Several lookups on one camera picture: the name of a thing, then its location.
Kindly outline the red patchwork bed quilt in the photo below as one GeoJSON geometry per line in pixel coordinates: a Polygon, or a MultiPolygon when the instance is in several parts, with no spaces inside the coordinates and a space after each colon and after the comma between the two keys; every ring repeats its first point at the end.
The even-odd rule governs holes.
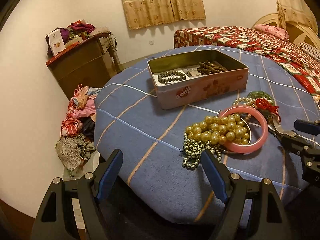
{"type": "Polygon", "coordinates": [[[174,48],[215,45],[241,49],[271,59],[319,100],[319,62],[299,46],[244,27],[200,27],[174,33],[174,48]]]}

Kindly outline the white product box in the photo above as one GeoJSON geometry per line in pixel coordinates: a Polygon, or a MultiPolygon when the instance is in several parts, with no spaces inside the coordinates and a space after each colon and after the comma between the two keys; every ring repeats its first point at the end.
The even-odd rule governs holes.
{"type": "Polygon", "coordinates": [[[56,56],[61,51],[65,50],[65,43],[63,41],[60,29],[56,29],[48,34],[49,47],[52,54],[56,56]]]}

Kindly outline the striped pillow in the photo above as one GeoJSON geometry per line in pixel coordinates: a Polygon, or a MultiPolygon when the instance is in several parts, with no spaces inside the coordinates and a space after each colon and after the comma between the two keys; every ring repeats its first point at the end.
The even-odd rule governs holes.
{"type": "Polygon", "coordinates": [[[311,57],[313,57],[317,61],[320,60],[320,51],[316,47],[314,47],[308,43],[305,43],[305,42],[300,42],[299,47],[301,48],[301,50],[306,52],[308,55],[310,55],[311,57]]]}

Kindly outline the red tassel knot ornament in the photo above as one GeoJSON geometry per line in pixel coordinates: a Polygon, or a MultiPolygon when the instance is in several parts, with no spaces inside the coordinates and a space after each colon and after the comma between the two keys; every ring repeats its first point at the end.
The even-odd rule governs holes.
{"type": "Polygon", "coordinates": [[[265,98],[257,98],[255,101],[255,105],[258,109],[268,111],[271,114],[274,114],[278,117],[278,120],[281,121],[281,117],[278,113],[278,106],[272,105],[267,99],[265,98]]]}

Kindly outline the printed paper tin liner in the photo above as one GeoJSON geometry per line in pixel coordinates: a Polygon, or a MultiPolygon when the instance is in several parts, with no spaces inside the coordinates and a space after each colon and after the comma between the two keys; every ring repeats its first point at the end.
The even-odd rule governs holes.
{"type": "Polygon", "coordinates": [[[188,67],[179,67],[172,70],[164,70],[161,72],[153,73],[153,77],[157,82],[163,85],[186,81],[189,79],[194,79],[196,77],[203,77],[205,76],[205,74],[201,73],[198,70],[199,66],[199,64],[196,64],[188,67]]]}

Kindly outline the flat red box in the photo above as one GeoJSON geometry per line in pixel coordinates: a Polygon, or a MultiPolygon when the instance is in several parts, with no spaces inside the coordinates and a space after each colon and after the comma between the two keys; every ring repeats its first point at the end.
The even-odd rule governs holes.
{"type": "Polygon", "coordinates": [[[66,49],[64,49],[63,51],[59,52],[57,55],[55,55],[54,57],[52,57],[50,60],[48,60],[46,62],[46,66],[48,67],[51,63],[53,63],[55,60],[57,60],[58,58],[60,58],[61,56],[65,55],[66,53],[68,53],[69,51],[71,51],[72,49],[74,49],[75,47],[77,47],[78,45],[80,45],[80,42],[75,42],[74,44],[68,46],[66,49]]]}

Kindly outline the pile of colourful clothes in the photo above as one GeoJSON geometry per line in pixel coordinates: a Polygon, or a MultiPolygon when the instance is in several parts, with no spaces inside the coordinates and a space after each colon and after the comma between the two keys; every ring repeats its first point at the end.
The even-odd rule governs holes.
{"type": "Polygon", "coordinates": [[[100,88],[78,85],[69,100],[55,145],[58,158],[71,176],[83,169],[96,152],[93,145],[96,120],[95,99],[100,88]]]}

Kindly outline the magenta cloth on desk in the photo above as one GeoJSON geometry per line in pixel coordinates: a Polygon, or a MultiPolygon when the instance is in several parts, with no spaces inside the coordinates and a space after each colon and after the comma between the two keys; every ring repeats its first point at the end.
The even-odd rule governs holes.
{"type": "Polygon", "coordinates": [[[83,33],[83,32],[91,33],[92,31],[95,30],[95,26],[93,26],[92,24],[83,23],[81,21],[71,23],[69,27],[76,34],[83,33]]]}

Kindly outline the purple cloth bundle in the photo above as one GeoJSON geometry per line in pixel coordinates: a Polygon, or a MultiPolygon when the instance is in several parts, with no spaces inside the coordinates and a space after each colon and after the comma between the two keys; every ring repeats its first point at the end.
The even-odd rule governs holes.
{"type": "Polygon", "coordinates": [[[69,40],[69,30],[66,28],[59,28],[60,33],[61,33],[61,37],[63,39],[64,43],[67,43],[69,40]]]}

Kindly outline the pink pillow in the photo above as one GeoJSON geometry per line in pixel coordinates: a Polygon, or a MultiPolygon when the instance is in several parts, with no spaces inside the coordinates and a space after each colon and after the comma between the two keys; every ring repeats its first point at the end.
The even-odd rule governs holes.
{"type": "Polygon", "coordinates": [[[271,34],[283,41],[289,40],[289,34],[285,29],[281,29],[276,26],[271,26],[267,24],[256,24],[253,29],[260,31],[262,33],[271,34]]]}

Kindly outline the brown wooden desk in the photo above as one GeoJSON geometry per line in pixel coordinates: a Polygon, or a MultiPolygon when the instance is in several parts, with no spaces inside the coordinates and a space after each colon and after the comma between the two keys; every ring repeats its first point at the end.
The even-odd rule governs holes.
{"type": "Polygon", "coordinates": [[[111,33],[84,40],[48,68],[68,99],[78,85],[101,88],[123,70],[111,33]]]}

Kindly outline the beige patterned window curtain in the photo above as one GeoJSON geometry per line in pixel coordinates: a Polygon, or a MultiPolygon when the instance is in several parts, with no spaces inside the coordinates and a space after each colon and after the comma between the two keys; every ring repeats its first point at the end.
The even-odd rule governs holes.
{"type": "Polygon", "coordinates": [[[122,4],[130,30],[206,19],[203,0],[122,0],[122,4]]]}

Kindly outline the beige curtain at right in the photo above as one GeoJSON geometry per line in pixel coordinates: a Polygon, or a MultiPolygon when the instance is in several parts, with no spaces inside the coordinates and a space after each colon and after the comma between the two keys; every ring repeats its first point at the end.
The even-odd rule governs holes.
{"type": "Polygon", "coordinates": [[[318,35],[316,18],[304,0],[277,0],[280,27],[286,30],[287,22],[302,24],[318,35]]]}

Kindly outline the green jade bangle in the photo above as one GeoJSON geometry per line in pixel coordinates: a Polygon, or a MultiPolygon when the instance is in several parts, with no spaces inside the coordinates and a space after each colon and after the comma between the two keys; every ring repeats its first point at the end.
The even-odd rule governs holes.
{"type": "Polygon", "coordinates": [[[248,93],[247,97],[252,99],[266,98],[270,104],[274,105],[274,98],[264,91],[252,91],[248,93]]]}

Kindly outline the cream wooden headboard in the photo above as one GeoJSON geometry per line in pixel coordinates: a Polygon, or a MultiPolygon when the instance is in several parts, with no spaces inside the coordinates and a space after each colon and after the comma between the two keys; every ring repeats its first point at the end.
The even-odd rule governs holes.
{"type": "MultiPolygon", "coordinates": [[[[252,27],[257,24],[266,24],[270,26],[280,27],[278,14],[267,14],[257,20],[257,22],[255,22],[252,27]]],[[[286,22],[286,31],[289,34],[289,41],[291,43],[299,45],[301,42],[305,42],[319,49],[319,37],[310,27],[295,22],[286,22]]]]}

